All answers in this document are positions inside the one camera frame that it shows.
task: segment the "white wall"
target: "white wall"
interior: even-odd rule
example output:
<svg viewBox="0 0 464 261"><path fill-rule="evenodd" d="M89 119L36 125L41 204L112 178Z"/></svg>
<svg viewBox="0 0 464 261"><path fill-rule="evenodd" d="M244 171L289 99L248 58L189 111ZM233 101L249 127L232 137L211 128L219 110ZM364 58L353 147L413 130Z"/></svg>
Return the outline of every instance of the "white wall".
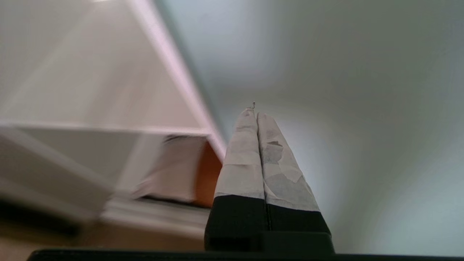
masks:
<svg viewBox="0 0 464 261"><path fill-rule="evenodd" d="M464 2L156 2L226 137L277 123L340 253L464 255Z"/></svg>

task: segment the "white ceiling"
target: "white ceiling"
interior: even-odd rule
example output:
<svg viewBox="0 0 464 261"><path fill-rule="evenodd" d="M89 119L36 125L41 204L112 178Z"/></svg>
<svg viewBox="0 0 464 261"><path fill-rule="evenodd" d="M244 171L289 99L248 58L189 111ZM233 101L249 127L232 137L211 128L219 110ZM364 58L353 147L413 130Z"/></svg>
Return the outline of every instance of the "white ceiling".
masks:
<svg viewBox="0 0 464 261"><path fill-rule="evenodd" d="M228 139L256 100L339 253L464 255L464 1L156 1Z"/></svg>

